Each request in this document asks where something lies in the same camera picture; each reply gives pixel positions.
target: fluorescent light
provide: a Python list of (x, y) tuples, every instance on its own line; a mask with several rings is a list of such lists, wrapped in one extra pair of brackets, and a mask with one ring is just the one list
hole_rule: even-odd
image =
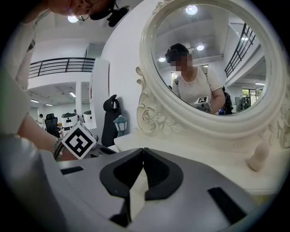
[(204, 49), (204, 46), (203, 45), (199, 45), (197, 48), (196, 48), (198, 51), (201, 51)]
[(76, 95), (73, 92), (69, 92), (70, 95), (72, 95), (73, 97), (76, 97)]
[(78, 21), (78, 19), (76, 18), (76, 16), (68, 16), (68, 20), (71, 22), (71, 23), (76, 23)]
[(188, 5), (186, 8), (185, 8), (185, 11), (187, 14), (189, 15), (195, 15), (198, 11), (198, 8), (194, 5)]

